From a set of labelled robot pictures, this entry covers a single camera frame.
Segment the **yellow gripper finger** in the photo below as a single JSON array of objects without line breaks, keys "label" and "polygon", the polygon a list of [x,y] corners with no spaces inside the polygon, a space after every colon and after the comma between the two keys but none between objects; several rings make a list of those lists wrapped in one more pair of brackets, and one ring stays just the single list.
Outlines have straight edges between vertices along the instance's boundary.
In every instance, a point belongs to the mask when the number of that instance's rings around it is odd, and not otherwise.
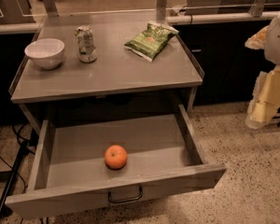
[{"label": "yellow gripper finger", "polygon": [[245,46],[249,49],[264,49],[266,44],[267,30],[267,26],[260,29],[257,33],[246,40]]},{"label": "yellow gripper finger", "polygon": [[280,65],[269,73],[259,73],[252,94],[245,124],[251,129],[260,129],[269,124],[280,108]]}]

